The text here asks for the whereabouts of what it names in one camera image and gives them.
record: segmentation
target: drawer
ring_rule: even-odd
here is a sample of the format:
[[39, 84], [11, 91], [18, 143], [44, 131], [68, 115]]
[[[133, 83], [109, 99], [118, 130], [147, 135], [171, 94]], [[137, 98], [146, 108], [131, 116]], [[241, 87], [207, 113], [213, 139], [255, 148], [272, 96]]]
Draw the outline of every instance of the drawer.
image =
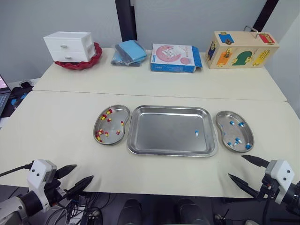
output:
[[84, 52], [81, 40], [46, 39], [44, 38], [49, 51], [55, 52]]
[[89, 59], [86, 57], [84, 52], [50, 52], [53, 61], [60, 62], [88, 62]]

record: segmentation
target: stainless steel tray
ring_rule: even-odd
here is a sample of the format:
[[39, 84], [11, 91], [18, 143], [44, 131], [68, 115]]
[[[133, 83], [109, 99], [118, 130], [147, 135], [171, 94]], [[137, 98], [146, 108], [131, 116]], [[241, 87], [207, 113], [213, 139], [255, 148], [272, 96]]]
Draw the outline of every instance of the stainless steel tray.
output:
[[248, 152], [253, 148], [254, 138], [246, 121], [235, 112], [221, 111], [216, 115], [216, 124], [220, 129], [222, 141], [226, 148], [237, 152]]
[[210, 114], [198, 107], [137, 107], [127, 145], [136, 154], [210, 157], [218, 150]]
[[130, 110], [123, 105], [113, 105], [105, 109], [98, 116], [93, 129], [95, 140], [104, 145], [112, 145], [119, 142], [124, 137], [125, 125], [129, 116]]

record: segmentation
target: laptop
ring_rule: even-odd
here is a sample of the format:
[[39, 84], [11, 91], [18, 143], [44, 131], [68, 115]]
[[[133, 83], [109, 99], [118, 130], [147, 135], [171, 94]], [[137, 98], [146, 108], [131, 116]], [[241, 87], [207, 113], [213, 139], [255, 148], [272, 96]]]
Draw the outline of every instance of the laptop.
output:
[[10, 89], [0, 75], [0, 116], [4, 110], [5, 104], [8, 101]]

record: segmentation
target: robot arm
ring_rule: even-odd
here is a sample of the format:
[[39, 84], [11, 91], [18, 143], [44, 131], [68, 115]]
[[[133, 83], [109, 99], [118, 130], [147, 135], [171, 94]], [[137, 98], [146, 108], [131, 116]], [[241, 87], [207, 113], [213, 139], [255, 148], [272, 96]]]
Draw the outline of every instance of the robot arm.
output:
[[229, 174], [230, 178], [245, 192], [261, 201], [265, 195], [275, 198], [277, 204], [287, 204], [286, 210], [300, 216], [300, 181], [292, 183], [295, 173], [285, 160], [272, 160], [270, 162], [250, 155], [241, 155], [250, 163], [266, 168], [262, 179], [260, 191], [249, 187], [242, 179]]
[[77, 182], [70, 190], [62, 190], [59, 187], [59, 179], [68, 175], [75, 167], [76, 165], [67, 165], [57, 170], [52, 162], [42, 159], [27, 165], [26, 169], [30, 170], [27, 177], [29, 192], [21, 197], [12, 197], [0, 202], [0, 225], [21, 225], [37, 212], [46, 212], [62, 199], [72, 199], [81, 193], [90, 184], [93, 176]]

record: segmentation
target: blue towel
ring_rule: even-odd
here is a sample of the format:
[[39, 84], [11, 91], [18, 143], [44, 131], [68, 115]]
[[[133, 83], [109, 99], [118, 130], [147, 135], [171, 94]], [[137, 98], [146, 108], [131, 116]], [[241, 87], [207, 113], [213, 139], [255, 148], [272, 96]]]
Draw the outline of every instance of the blue towel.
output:
[[125, 64], [142, 61], [147, 57], [145, 50], [138, 42], [130, 40], [115, 46]]
[[[116, 66], [126, 66], [126, 64], [124, 63], [124, 61], [122, 60], [120, 54], [117, 51], [115, 51], [115, 53], [113, 55], [111, 64], [116, 65]], [[139, 67], [140, 64], [141, 64], [141, 62], [138, 61], [138, 62], [130, 63], [128, 66], [130, 66], [130, 67]]]

